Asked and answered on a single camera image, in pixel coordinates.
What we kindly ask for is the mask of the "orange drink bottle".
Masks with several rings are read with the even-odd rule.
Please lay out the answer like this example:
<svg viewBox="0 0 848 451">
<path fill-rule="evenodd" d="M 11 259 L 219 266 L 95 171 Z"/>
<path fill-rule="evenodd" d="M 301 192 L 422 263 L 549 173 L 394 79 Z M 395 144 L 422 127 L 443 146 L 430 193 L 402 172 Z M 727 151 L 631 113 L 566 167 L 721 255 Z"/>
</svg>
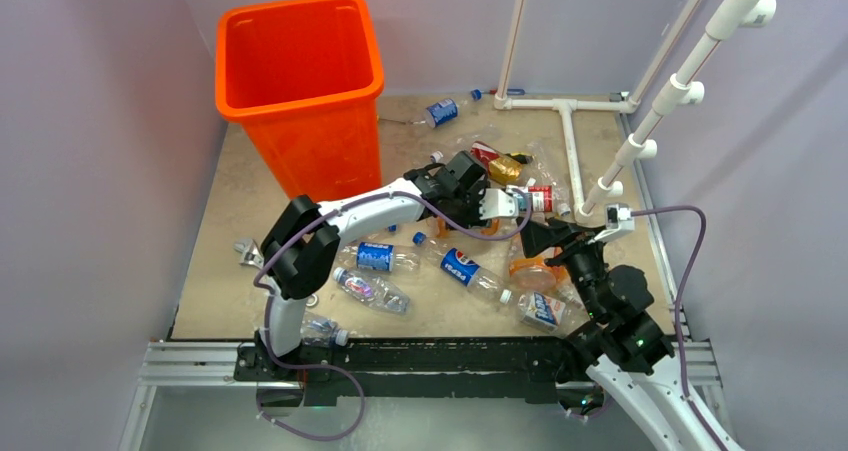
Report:
<svg viewBox="0 0 848 451">
<path fill-rule="evenodd" d="M 568 277 L 564 267 L 551 267 L 545 264 L 547 259 L 553 258 L 559 248 L 548 248 L 533 257 L 526 257 L 523 251 L 523 243 L 520 236 L 515 236 L 510 241 L 508 252 L 507 273 L 512 285 L 525 291 L 537 291 L 543 294 L 553 295 L 558 286 Z"/>
</svg>

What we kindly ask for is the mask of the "red white label bottle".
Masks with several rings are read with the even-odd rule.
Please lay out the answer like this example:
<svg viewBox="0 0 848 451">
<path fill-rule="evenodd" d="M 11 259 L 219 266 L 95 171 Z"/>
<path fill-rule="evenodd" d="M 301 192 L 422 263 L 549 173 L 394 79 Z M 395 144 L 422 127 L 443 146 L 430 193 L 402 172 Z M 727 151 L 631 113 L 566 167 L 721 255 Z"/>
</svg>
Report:
<svg viewBox="0 0 848 451">
<path fill-rule="evenodd" d="M 514 197 L 523 213 L 530 208 L 533 213 L 555 213 L 566 216 L 571 213 L 567 193 L 552 185 L 508 186 L 507 191 Z"/>
</svg>

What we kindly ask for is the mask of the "large Pepsi bottle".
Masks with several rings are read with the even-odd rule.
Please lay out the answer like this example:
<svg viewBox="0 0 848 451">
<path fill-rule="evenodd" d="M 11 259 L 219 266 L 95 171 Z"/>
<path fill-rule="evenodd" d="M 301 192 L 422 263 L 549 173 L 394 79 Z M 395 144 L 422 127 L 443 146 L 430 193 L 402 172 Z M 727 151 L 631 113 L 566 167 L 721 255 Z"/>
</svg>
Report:
<svg viewBox="0 0 848 451">
<path fill-rule="evenodd" d="M 417 232 L 412 243 L 421 257 L 438 268 L 468 293 L 498 305 L 510 304 L 513 292 L 504 279 L 489 268 L 480 265 L 457 247 Z"/>
</svg>

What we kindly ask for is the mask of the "white blue label bottle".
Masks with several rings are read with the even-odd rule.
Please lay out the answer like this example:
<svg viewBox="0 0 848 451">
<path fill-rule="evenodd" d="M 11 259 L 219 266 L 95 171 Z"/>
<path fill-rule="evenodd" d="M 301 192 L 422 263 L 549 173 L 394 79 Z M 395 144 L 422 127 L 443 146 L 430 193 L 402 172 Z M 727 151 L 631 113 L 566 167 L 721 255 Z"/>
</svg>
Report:
<svg viewBox="0 0 848 451">
<path fill-rule="evenodd" d="M 588 320 L 585 309 L 574 300 L 563 301 L 537 291 L 506 289 L 499 304 L 518 324 L 550 336 L 566 337 Z"/>
</svg>

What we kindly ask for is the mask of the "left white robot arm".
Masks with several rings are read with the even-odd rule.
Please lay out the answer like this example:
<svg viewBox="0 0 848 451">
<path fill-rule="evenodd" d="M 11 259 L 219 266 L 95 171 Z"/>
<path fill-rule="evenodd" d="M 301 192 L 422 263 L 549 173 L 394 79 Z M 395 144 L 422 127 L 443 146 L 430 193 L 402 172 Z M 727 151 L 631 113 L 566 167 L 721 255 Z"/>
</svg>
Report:
<svg viewBox="0 0 848 451">
<path fill-rule="evenodd" d="M 264 264 L 253 279 L 254 287 L 266 295 L 258 330 L 264 347 L 260 368 L 275 380 L 295 373 L 306 300 L 325 284 L 338 252 L 348 243 L 431 216 L 482 239 L 479 230 L 490 221 L 516 218 L 527 224 L 530 213 L 525 192 L 491 184 L 484 165 L 467 151 L 352 197 L 292 199 L 260 245 Z"/>
</svg>

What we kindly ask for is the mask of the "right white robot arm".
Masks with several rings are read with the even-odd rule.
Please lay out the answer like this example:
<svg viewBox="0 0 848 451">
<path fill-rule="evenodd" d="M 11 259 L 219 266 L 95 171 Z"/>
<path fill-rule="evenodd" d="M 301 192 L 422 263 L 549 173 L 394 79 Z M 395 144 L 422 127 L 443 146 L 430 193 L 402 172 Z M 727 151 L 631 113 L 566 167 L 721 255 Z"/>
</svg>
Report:
<svg viewBox="0 0 848 451">
<path fill-rule="evenodd" d="M 604 259 L 607 243 L 634 230 L 634 217 L 612 205 L 598 227 L 517 220 L 524 255 L 553 251 L 546 265 L 567 271 L 590 315 L 567 337 L 563 368 L 599 384 L 658 450 L 737 450 L 688 377 L 682 338 L 671 338 L 648 314 L 653 296 L 643 271 Z"/>
</svg>

